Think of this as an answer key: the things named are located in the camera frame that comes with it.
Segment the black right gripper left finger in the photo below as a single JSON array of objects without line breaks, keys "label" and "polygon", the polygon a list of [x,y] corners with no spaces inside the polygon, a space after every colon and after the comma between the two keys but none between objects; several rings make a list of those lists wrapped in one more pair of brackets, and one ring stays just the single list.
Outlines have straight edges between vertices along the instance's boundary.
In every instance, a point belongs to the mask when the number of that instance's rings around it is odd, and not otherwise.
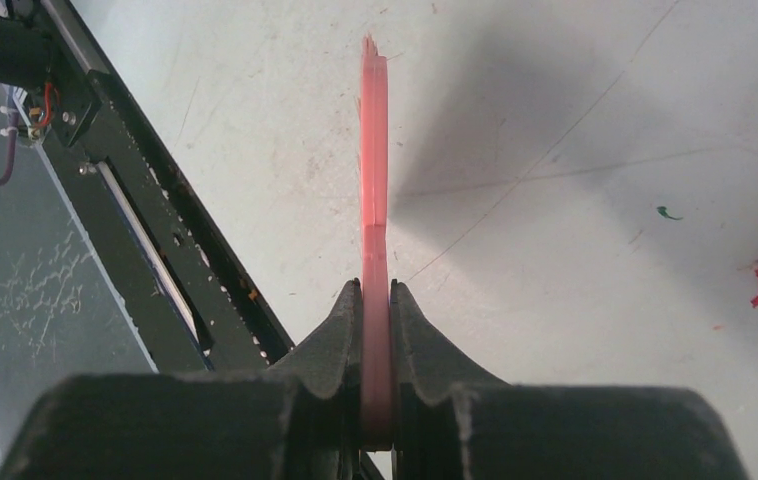
[{"label": "black right gripper left finger", "polygon": [[262,370],[79,375],[32,407],[1,479],[354,479],[361,294]]}]

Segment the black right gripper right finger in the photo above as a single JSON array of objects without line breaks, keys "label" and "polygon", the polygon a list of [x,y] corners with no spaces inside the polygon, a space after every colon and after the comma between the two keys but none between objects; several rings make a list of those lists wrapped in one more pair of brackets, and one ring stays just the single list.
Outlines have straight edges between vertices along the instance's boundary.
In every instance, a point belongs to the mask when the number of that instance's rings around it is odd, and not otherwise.
[{"label": "black right gripper right finger", "polygon": [[685,388],[513,385],[391,288],[397,479],[744,479],[721,416]]}]

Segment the pink hand brush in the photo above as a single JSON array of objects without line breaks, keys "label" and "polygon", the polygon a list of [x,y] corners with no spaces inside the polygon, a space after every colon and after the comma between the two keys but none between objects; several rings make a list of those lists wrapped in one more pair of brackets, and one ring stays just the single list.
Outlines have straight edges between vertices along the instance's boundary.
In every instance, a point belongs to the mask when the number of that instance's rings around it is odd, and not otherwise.
[{"label": "pink hand brush", "polygon": [[361,442],[368,451],[393,445],[395,377],[392,361],[386,231],[388,219],[388,66],[375,40],[362,42],[360,81],[360,203],[363,330]]}]

